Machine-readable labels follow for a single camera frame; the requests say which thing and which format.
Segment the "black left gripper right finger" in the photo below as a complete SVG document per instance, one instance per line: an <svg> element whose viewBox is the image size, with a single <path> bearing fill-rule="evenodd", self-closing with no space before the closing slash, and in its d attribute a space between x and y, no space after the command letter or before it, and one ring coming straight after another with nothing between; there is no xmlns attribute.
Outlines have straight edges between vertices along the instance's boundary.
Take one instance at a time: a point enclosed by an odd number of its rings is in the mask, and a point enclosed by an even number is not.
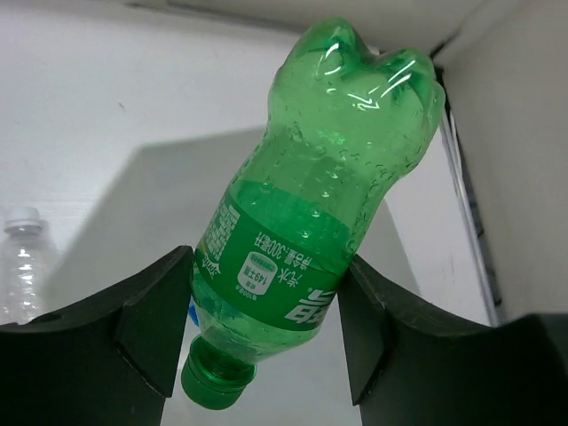
<svg viewBox="0 0 568 426"><path fill-rule="evenodd" d="M364 424L566 424L565 314L488 327L430 304L360 257L338 301Z"/></svg>

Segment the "clear unlabeled plastic bottle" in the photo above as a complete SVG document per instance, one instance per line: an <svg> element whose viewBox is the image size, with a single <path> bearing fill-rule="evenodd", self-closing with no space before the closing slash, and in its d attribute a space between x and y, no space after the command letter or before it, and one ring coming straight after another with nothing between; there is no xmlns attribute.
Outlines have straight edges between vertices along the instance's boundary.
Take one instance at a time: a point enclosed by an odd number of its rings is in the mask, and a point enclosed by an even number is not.
<svg viewBox="0 0 568 426"><path fill-rule="evenodd" d="M35 207L7 212L1 241L1 323L25 324L47 312L43 288L58 251Z"/></svg>

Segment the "green plastic soda bottle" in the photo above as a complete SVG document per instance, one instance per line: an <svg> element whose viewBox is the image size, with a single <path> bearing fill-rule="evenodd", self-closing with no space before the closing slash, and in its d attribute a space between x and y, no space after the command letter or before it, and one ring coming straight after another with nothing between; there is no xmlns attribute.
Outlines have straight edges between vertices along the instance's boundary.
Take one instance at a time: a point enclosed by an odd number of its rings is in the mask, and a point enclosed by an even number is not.
<svg viewBox="0 0 568 426"><path fill-rule="evenodd" d="M238 206L314 257L314 319L285 287L258 301L233 295L241 253L207 272L194 250L192 297L200 332L181 373L186 396L210 410L232 406L259 362L310 341L390 188L425 155L445 93L429 55L414 48L373 53L346 20L322 20L296 42L274 76L261 142L227 187Z"/></svg>

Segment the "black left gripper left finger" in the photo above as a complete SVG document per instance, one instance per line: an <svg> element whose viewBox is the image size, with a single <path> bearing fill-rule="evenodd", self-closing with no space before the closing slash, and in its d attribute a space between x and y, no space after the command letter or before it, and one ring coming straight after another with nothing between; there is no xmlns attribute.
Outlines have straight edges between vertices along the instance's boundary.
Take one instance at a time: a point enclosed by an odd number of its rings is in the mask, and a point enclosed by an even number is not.
<svg viewBox="0 0 568 426"><path fill-rule="evenodd" d="M1 327L3 425L158 425L174 390L193 251Z"/></svg>

